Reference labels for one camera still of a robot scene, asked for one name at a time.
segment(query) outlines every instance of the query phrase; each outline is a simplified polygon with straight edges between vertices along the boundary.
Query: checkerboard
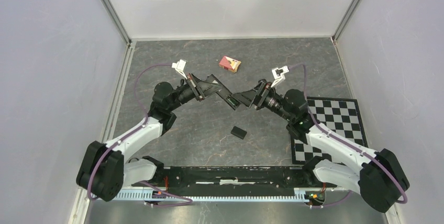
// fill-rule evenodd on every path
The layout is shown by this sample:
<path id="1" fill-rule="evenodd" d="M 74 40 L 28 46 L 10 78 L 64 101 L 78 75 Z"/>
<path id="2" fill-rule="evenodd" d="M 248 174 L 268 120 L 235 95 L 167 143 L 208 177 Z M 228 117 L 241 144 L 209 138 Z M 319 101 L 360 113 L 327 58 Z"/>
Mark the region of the checkerboard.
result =
<path id="1" fill-rule="evenodd" d="M 347 139 L 367 147 L 356 99 L 308 97 L 308 106 L 315 117 L 328 128 Z M 304 165 L 314 156 L 322 156 L 339 163 L 330 154 L 291 138 L 293 164 Z"/>

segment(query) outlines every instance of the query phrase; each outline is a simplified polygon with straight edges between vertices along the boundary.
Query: metal base bar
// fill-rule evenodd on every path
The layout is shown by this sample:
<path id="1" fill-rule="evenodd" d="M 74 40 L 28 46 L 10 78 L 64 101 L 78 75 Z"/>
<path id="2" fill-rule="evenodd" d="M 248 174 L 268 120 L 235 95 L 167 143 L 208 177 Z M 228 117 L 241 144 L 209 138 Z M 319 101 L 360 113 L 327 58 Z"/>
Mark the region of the metal base bar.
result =
<path id="1" fill-rule="evenodd" d="M 178 201 L 173 197 L 159 198 L 153 197 L 153 189 L 151 188 L 131 188 L 122 189 L 113 200 L 144 200 L 144 201 Z M 218 202 L 308 202 L 304 198 L 305 191 L 295 190 L 294 196 L 183 196 L 193 201 L 218 201 Z"/>
<path id="2" fill-rule="evenodd" d="M 132 41 L 180 41 L 180 40 L 218 40 L 218 39 L 270 39 L 270 38 L 330 38 L 331 35 L 243 35 L 243 36 L 184 36 L 184 37 L 152 37 L 152 38 L 132 38 Z"/>
<path id="3" fill-rule="evenodd" d="M 112 136 L 114 135 L 114 128 L 116 125 L 115 122 L 117 121 L 117 116 L 119 114 L 120 103 L 123 97 L 123 92 L 125 90 L 126 79 L 128 78 L 129 67 L 131 66 L 131 59 L 134 53 L 135 46 L 135 42 L 131 43 L 125 53 L 122 69 L 119 73 L 119 80 L 116 83 L 114 98 L 109 108 L 107 124 L 101 134 L 102 142 L 106 142 L 106 140 L 110 139 L 109 136 L 111 136 L 112 138 Z M 77 190 L 73 208 L 71 209 L 68 224 L 83 224 L 86 218 L 89 204 L 90 200 L 87 197 L 86 190 L 79 187 L 79 189 Z"/>

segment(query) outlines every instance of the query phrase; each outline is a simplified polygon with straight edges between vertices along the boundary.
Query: gray marble floor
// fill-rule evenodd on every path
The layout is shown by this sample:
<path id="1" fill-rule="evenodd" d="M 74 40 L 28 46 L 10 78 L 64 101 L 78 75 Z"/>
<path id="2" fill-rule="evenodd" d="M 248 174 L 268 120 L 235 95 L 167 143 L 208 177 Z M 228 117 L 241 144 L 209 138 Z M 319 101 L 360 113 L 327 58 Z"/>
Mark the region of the gray marble floor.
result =
<path id="1" fill-rule="evenodd" d="M 218 66 L 227 55 L 242 63 L 237 73 Z M 253 88 L 259 79 L 272 80 L 271 69 L 306 63 L 309 96 L 350 98 L 344 73 L 329 38 L 227 39 L 137 42 L 115 136 L 134 126 L 143 114 L 133 87 L 137 75 L 152 64 L 187 60 L 186 73 L 201 79 L 214 74 L 232 92 Z M 162 81 L 174 87 L 180 76 L 169 67 L 146 72 L 137 94 L 147 107 L 153 89 Z M 286 75 L 279 93 L 303 87 L 303 69 Z M 192 100 L 174 111 L 177 120 L 169 132 L 143 147 L 135 157 L 150 155 L 165 165 L 290 165 L 290 139 L 286 122 L 270 111 L 240 107 L 233 111 L 214 95 Z M 247 131 L 241 140 L 230 134 L 233 126 Z"/>
<path id="2" fill-rule="evenodd" d="M 218 66 L 228 55 L 242 61 L 237 73 Z M 271 80 L 271 69 L 304 62 L 308 67 L 310 96 L 350 98 L 338 56 L 328 38 L 235 39 L 138 42 L 131 63 L 115 135 L 138 123 L 143 114 L 132 94 L 136 76 L 146 67 L 186 59 L 186 72 L 206 78 L 214 74 L 232 92 L 251 89 L 259 79 Z M 277 91 L 302 88 L 303 71 L 286 76 Z M 153 88 L 161 81 L 173 86 L 180 76 L 171 68 L 147 72 L 137 87 L 147 106 Z M 174 111 L 177 121 L 161 138 L 150 142 L 135 156 L 151 155 L 165 165 L 290 165 L 290 140 L 286 122 L 270 111 L 241 108 L 233 111 L 218 96 L 192 101 Z M 230 134 L 236 125 L 248 134 L 241 140 Z M 331 192 L 328 202 L 344 193 Z M 137 201 L 97 201 L 86 223 L 387 223 L 361 197 L 322 210 L 308 210 L 295 203 L 195 203 L 191 206 L 151 209 Z"/>

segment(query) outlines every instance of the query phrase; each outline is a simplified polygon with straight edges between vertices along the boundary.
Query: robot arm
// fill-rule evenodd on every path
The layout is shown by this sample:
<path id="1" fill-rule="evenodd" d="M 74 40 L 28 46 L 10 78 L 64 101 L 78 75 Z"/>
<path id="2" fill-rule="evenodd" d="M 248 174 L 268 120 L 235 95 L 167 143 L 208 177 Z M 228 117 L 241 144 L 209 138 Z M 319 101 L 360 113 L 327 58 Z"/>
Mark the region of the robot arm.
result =
<path id="1" fill-rule="evenodd" d="M 173 63 L 172 67 L 185 79 L 176 89 L 170 83 L 161 82 L 154 88 L 147 119 L 132 127 L 119 137 L 105 143 L 92 142 L 85 153 L 76 183 L 87 189 L 94 168 L 99 159 L 108 150 L 108 154 L 99 164 L 92 181 L 91 192 L 104 201 L 112 200 L 123 186 L 153 178 L 157 164 L 149 159 L 127 163 L 129 158 L 150 141 L 165 134 L 174 124 L 176 115 L 172 112 L 181 105 L 195 98 L 202 101 L 218 94 L 230 107 L 236 109 L 240 104 L 232 98 L 232 93 L 213 75 L 205 81 L 193 74 L 185 75 L 185 61 Z"/>
<path id="2" fill-rule="evenodd" d="M 274 82 L 260 80 L 253 89 L 235 93 L 233 97 L 256 110 L 267 108 L 276 113 L 287 120 L 286 128 L 292 138 L 329 153 L 343 164 L 335 164 L 318 156 L 313 157 L 303 167 L 311 184 L 325 182 L 342 186 L 360 194 L 377 211 L 386 212 L 399 199 L 401 192 L 385 172 L 362 153 L 365 152 L 381 163 L 403 191 L 406 191 L 410 184 L 395 154 L 387 149 L 376 152 L 349 141 L 322 123 L 317 122 L 316 125 L 309 114 L 308 102 L 303 92 L 290 89 L 284 96 L 276 92 L 275 87 L 285 80 L 284 74 L 288 72 L 288 68 L 274 68 L 272 72 Z M 346 144 L 358 148 L 361 153 Z"/>

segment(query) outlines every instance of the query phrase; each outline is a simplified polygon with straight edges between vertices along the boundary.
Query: wire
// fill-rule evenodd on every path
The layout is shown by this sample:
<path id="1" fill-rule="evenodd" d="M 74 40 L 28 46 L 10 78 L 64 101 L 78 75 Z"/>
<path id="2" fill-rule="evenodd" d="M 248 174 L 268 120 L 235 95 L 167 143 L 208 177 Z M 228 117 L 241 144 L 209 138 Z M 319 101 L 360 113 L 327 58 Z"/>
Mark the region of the wire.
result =
<path id="1" fill-rule="evenodd" d="M 131 159 L 128 160 L 128 163 L 131 163 L 131 160 L 137 160 L 137 161 L 139 161 L 139 158 L 131 158 Z"/>
<path id="2" fill-rule="evenodd" d="M 304 93 L 305 100 L 307 100 L 307 67 L 306 67 L 306 65 L 304 63 L 298 63 L 298 64 L 295 64 L 295 65 L 292 65 L 292 66 L 288 67 L 288 69 L 292 70 L 292 69 L 294 69 L 294 68 L 296 68 L 298 66 L 302 66 L 304 68 L 304 91 L 303 91 L 303 93 Z M 325 134 L 329 134 L 329 132 L 327 130 L 325 130 L 324 128 L 322 128 L 319 125 L 319 123 L 317 122 L 317 120 L 315 118 L 315 115 L 313 115 L 313 112 L 310 110 L 310 108 L 308 109 L 308 113 L 310 114 L 310 116 L 311 116 L 313 122 L 315 123 L 316 127 L 321 132 L 323 132 Z M 387 168 L 385 168 L 378 160 L 376 160 L 374 157 L 370 156 L 368 153 L 366 153 L 366 152 L 362 151 L 361 149 L 355 147 L 354 145 L 352 145 L 352 144 L 342 140 L 340 137 L 336 136 L 335 134 L 336 134 L 335 132 L 334 133 L 330 133 L 329 136 L 331 138 L 339 141 L 340 143 L 346 145 L 347 147 L 355 150 L 359 154 L 361 154 L 361 155 L 367 157 L 368 159 L 370 159 L 373 163 L 375 163 L 390 178 L 390 180 L 393 182 L 393 184 L 395 184 L 396 188 L 399 190 L 399 192 L 401 193 L 402 198 L 403 198 L 403 200 L 397 200 L 396 201 L 397 203 L 400 203 L 400 204 L 407 203 L 407 195 L 405 194 L 405 191 L 402 189 L 401 185 L 395 179 L 395 177 L 387 170 Z"/>
<path id="3" fill-rule="evenodd" d="M 322 201 L 319 200 L 319 197 L 317 197 L 317 198 L 313 198 L 313 200 L 315 200 L 315 201 L 318 202 L 318 203 L 324 204 L 325 201 L 327 200 L 327 194 L 324 193 L 324 200 L 322 200 Z"/>
<path id="4" fill-rule="evenodd" d="M 322 183 L 322 191 L 320 192 L 321 194 L 323 192 L 325 192 L 325 190 L 327 189 L 327 185 L 325 184 L 325 182 Z"/>
<path id="5" fill-rule="evenodd" d="M 160 63 L 160 64 L 154 64 L 149 66 L 148 68 L 146 68 L 145 70 L 143 70 L 136 78 L 136 81 L 134 82 L 134 97 L 136 98 L 137 103 L 139 104 L 140 108 L 143 110 L 144 113 L 144 122 L 142 125 L 138 126 L 137 128 L 135 128 L 134 130 L 132 130 L 131 132 L 125 134 L 123 137 L 121 137 L 118 141 L 116 141 L 115 143 L 113 143 L 109 148 L 107 148 L 105 150 L 105 152 L 102 154 L 102 156 L 98 159 L 96 165 L 93 168 L 93 171 L 91 172 L 91 176 L 90 176 L 90 180 L 88 181 L 88 187 L 87 187 L 87 196 L 88 199 L 90 200 L 96 200 L 98 199 L 98 196 L 93 197 L 92 196 L 92 192 L 91 192 L 91 188 L 93 187 L 93 181 L 94 181 L 94 177 L 97 173 L 98 168 L 100 167 L 101 163 L 103 162 L 103 160 L 105 159 L 105 157 L 111 152 L 112 149 L 114 149 L 116 146 L 122 144 L 127 138 L 129 138 L 131 135 L 133 135 L 134 133 L 136 133 L 137 131 L 139 131 L 140 129 L 142 129 L 147 123 L 148 123 L 148 111 L 145 108 L 145 106 L 143 106 L 142 102 L 139 100 L 139 98 L 137 97 L 136 94 L 136 88 L 137 88 L 137 84 L 139 83 L 139 79 L 142 76 L 142 74 L 144 74 L 147 70 L 153 68 L 153 67 L 157 67 L 157 66 L 171 66 L 171 63 Z"/>
<path id="6" fill-rule="evenodd" d="M 165 176 L 163 180 L 165 181 L 165 191 L 168 191 L 168 176 Z"/>
<path id="7" fill-rule="evenodd" d="M 159 192 L 161 192 L 161 193 L 164 194 L 164 195 L 167 195 L 167 196 L 170 196 L 170 197 L 174 197 L 174 198 L 176 198 L 176 199 L 186 200 L 186 202 L 175 203 L 175 204 L 168 204 L 168 205 L 154 205 L 154 204 L 152 204 L 152 205 L 151 205 L 152 207 L 178 207 L 178 206 L 186 206 L 186 205 L 190 205 L 190 204 L 193 203 L 193 200 L 190 199 L 190 198 L 185 198 L 185 197 L 182 197 L 182 196 L 179 196 L 179 195 L 170 194 L 170 193 L 168 193 L 168 192 L 166 192 L 166 191 L 160 190 L 159 188 L 157 188 L 157 187 L 151 185 L 150 183 L 148 183 L 148 182 L 146 182 L 146 181 L 141 181 L 140 183 L 143 184 L 143 185 L 145 185 L 145 186 L 149 186 L 149 187 L 151 187 L 152 189 L 154 189 L 154 190 L 156 190 L 156 191 L 159 191 Z"/>

